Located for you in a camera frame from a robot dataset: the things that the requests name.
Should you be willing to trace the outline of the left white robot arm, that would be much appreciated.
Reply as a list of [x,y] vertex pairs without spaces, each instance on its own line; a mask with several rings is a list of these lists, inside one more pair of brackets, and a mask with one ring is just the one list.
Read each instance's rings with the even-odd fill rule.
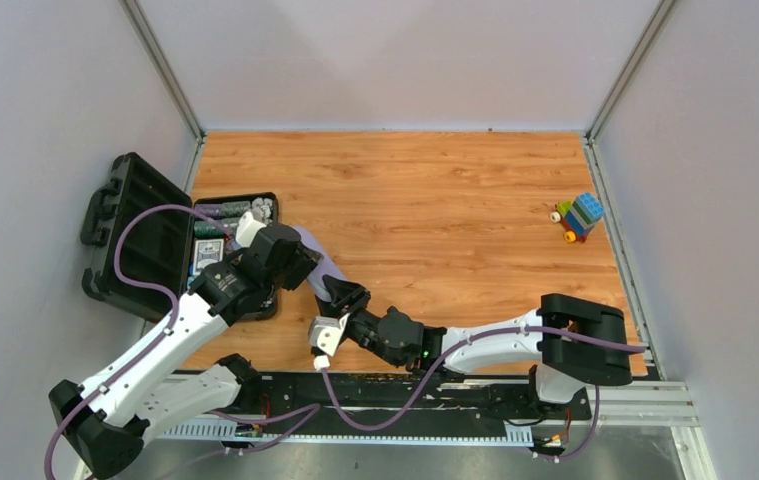
[[79,384],[63,380],[50,391],[60,436],[95,478],[116,476],[153,439],[191,418],[259,405],[261,375],[239,354],[189,380],[162,384],[278,289],[296,289],[324,257],[286,225],[262,226],[242,238],[247,246],[206,266],[170,313],[117,360]]

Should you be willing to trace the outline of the aluminium frame rail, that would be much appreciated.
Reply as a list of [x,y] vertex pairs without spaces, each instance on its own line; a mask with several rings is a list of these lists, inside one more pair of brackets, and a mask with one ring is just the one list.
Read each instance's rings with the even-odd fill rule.
[[[601,397],[597,398],[594,387],[586,387],[584,391],[595,411],[599,405],[597,427],[669,427],[669,428],[699,428],[700,423],[696,410],[691,402],[689,392],[684,384],[655,381],[639,381],[625,387],[600,387]],[[214,414],[199,414],[194,418],[177,423],[170,429],[165,429],[154,439],[161,440],[207,440],[225,443],[248,442],[254,445],[270,442],[282,435],[292,425],[295,425],[304,414],[286,419],[275,424],[259,427],[253,430],[233,420],[224,419]],[[586,421],[573,424],[591,424],[592,417]],[[406,437],[382,436],[380,430],[362,431],[357,435],[318,436],[302,435],[299,429],[283,442],[320,443],[320,444],[388,444],[388,445],[465,445],[465,446],[520,446],[528,447],[534,443],[534,438],[544,435],[535,433],[534,428],[557,427],[552,421],[543,419],[515,423],[506,429],[503,436],[498,437]]]

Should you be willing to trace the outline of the colourful toy block car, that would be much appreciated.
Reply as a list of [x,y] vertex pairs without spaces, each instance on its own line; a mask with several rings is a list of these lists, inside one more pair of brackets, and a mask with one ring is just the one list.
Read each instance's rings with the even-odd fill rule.
[[567,243],[584,243],[604,214],[604,207],[597,198],[592,193],[585,192],[573,200],[556,203],[549,219],[564,228],[563,238]]

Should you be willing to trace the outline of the black poker chip case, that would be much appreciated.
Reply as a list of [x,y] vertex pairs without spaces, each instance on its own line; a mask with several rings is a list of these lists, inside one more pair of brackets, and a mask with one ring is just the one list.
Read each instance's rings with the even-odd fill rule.
[[113,259],[121,255],[121,270],[128,277],[157,283],[182,295],[201,268],[195,260],[198,244],[220,239],[221,231],[188,213],[166,211],[147,216],[119,239],[124,228],[143,211],[166,204],[194,208],[235,229],[248,210],[266,224],[279,219],[279,202],[272,192],[209,197],[194,201],[177,185],[135,152],[118,156],[107,182],[89,200],[79,234],[91,250],[91,263],[82,276],[85,294],[102,303],[156,323],[170,310],[169,299],[157,291],[121,282]]

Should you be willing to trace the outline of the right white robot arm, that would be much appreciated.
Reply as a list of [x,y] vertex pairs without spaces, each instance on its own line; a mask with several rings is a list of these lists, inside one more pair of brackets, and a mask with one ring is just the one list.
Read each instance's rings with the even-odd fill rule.
[[564,294],[545,294],[539,307],[509,320],[429,327],[394,307],[370,312],[370,292],[358,283],[313,274],[309,284],[320,312],[308,334],[318,371],[329,369],[346,342],[411,373],[466,375],[530,362],[531,398],[564,405],[587,385],[630,384],[630,358],[645,351],[628,344],[621,310]]

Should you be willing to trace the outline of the grey glasses case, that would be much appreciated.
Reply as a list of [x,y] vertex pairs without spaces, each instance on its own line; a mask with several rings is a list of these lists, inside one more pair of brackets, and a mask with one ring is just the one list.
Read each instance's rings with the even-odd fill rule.
[[331,301],[331,294],[325,286],[324,277],[330,276],[341,281],[347,281],[347,277],[332,260],[331,255],[322,247],[319,240],[308,229],[303,226],[293,226],[293,229],[300,234],[301,242],[304,246],[322,256],[315,269],[308,275],[307,282],[317,298],[329,303]]

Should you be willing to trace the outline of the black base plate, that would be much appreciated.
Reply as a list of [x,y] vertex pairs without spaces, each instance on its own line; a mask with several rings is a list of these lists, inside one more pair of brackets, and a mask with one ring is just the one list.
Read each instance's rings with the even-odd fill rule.
[[[403,374],[333,373],[333,386],[326,389],[318,373],[267,372],[231,405],[232,413],[278,416],[311,404],[320,411],[299,430],[302,435],[357,435],[332,406],[334,400],[355,421],[365,425],[390,419],[406,402],[419,380]],[[451,379],[436,374],[426,384],[411,408],[393,425],[380,430],[382,436],[406,437],[498,437],[515,423],[543,419],[561,425],[591,419],[593,407],[586,391],[574,395],[567,407],[539,411],[530,404],[528,380],[524,376]]]

